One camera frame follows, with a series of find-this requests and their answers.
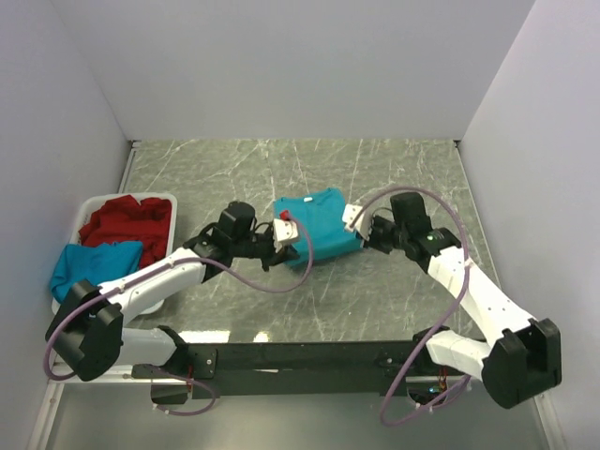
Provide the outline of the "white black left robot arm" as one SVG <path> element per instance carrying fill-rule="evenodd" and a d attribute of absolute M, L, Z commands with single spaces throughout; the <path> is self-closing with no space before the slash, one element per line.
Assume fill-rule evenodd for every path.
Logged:
<path fill-rule="evenodd" d="M 218 221 L 164 259 L 100 285 L 87 279 L 75 283 L 46 332 L 42 366 L 48 378 L 89 382 L 118 363 L 145 365 L 180 379 L 202 375 L 189 343 L 170 327 L 141 330 L 129 323 L 158 301 L 222 272 L 266 292 L 234 272 L 233 261 L 256 259 L 268 271 L 296 259 L 293 244 L 308 238 L 308 231 L 289 211 L 270 221 L 264 232 L 255 219 L 250 204 L 230 202 Z"/>

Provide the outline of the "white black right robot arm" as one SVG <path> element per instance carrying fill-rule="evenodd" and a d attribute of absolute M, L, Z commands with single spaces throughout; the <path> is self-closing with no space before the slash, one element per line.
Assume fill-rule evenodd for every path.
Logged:
<path fill-rule="evenodd" d="M 402 380 L 411 365 L 424 374 L 454 368 L 479 380 L 501 407 L 510 409 L 545 393 L 563 380 L 562 341 L 550 319 L 537 320 L 512 301 L 471 259 L 463 225 L 457 233 L 435 228 L 427 214 L 424 190 L 390 190 L 392 219 L 366 207 L 344 220 L 349 232 L 380 252 L 400 249 L 455 299 L 447 310 L 462 308 L 483 334 L 473 340 L 444 328 L 439 319 L 401 367 Z"/>

